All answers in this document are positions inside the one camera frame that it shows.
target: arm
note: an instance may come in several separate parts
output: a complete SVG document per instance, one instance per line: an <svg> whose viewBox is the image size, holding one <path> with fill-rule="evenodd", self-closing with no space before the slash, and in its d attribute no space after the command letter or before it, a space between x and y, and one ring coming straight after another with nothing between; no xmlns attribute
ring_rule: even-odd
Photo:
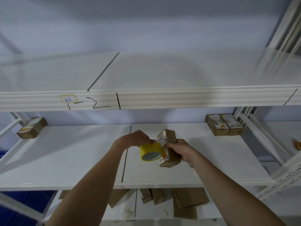
<svg viewBox="0 0 301 226"><path fill-rule="evenodd" d="M124 150L152 142L140 130L116 140L105 156L70 190L46 225L99 226Z"/></svg>
<svg viewBox="0 0 301 226"><path fill-rule="evenodd" d="M283 226L280 218L264 203L221 172L185 140L167 144L190 163L202 180L224 220L231 226Z"/></svg>

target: forearm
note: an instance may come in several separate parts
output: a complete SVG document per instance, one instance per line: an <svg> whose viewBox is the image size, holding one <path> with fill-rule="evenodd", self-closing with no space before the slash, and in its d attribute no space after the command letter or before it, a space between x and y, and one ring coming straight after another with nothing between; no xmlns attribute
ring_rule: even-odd
<svg viewBox="0 0 301 226"><path fill-rule="evenodd" d="M192 166L227 224L285 225L265 204L195 151Z"/></svg>
<svg viewBox="0 0 301 226"><path fill-rule="evenodd" d="M106 210L123 151L123 147L115 142L63 199L47 226L98 226Z"/></svg>

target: hand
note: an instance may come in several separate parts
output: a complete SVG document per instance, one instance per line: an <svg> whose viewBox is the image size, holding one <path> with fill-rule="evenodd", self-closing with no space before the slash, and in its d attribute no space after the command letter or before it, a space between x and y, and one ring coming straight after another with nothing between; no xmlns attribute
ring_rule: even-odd
<svg viewBox="0 0 301 226"><path fill-rule="evenodd" d="M128 149L131 146L140 147L146 143L156 143L156 140L150 140L150 138L141 130L122 136L116 141L123 149Z"/></svg>
<svg viewBox="0 0 301 226"><path fill-rule="evenodd" d="M167 143L165 147L173 149L175 152L182 156L185 162L192 163L193 154L198 152L196 149L191 147L185 140L177 139L178 143Z"/></svg>

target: flattened cardboard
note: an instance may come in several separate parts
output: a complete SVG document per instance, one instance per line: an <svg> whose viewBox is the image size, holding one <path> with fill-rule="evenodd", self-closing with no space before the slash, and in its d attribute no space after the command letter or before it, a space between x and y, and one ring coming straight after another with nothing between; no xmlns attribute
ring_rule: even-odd
<svg viewBox="0 0 301 226"><path fill-rule="evenodd" d="M58 199L63 200L68 193L69 193L69 190L63 190Z"/></svg>
<svg viewBox="0 0 301 226"><path fill-rule="evenodd" d="M236 118L232 114L221 114L221 117L230 128L228 136L238 136L243 133L243 126L236 120Z"/></svg>
<svg viewBox="0 0 301 226"><path fill-rule="evenodd" d="M143 204L153 199L151 196L151 189L138 189L138 190Z"/></svg>
<svg viewBox="0 0 301 226"><path fill-rule="evenodd" d="M173 195L173 217L196 220L198 218L195 206L179 209L175 195Z"/></svg>
<svg viewBox="0 0 301 226"><path fill-rule="evenodd" d="M33 139L36 138L37 135L41 132L41 130L47 126L47 121L45 118L31 118L29 121L26 122L24 127L22 127L18 132L17 135L21 139Z"/></svg>
<svg viewBox="0 0 301 226"><path fill-rule="evenodd" d="M166 196L165 196L165 193L164 193L164 190L163 189L151 189L151 192L152 192L152 196L153 196L153 203L154 205L157 205L157 204L160 204L164 201L166 201Z"/></svg>
<svg viewBox="0 0 301 226"><path fill-rule="evenodd" d="M227 136L230 128L218 114L207 115L205 122L215 136Z"/></svg>
<svg viewBox="0 0 301 226"><path fill-rule="evenodd" d="M115 189L115 190L112 190L112 193L111 193L111 196L110 196L110 199L109 199L109 206L111 208L113 208L120 200L121 198L123 198L123 196L129 192L130 189Z"/></svg>
<svg viewBox="0 0 301 226"><path fill-rule="evenodd" d="M166 143L177 143L175 131L164 129L158 136L157 142L163 147ZM159 159L160 167L171 168L181 162L181 155L171 148L164 149L165 154Z"/></svg>
<svg viewBox="0 0 301 226"><path fill-rule="evenodd" d="M204 188L174 188L173 195L177 202L178 208L187 208L209 202L209 198Z"/></svg>

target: yellow tape roll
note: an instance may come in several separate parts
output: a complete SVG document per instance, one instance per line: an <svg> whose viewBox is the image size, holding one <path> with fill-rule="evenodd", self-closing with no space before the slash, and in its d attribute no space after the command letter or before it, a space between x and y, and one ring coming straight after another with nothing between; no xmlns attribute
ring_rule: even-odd
<svg viewBox="0 0 301 226"><path fill-rule="evenodd" d="M155 161L160 159L165 154L164 149L160 143L147 143L140 146L141 160L145 162Z"/></svg>

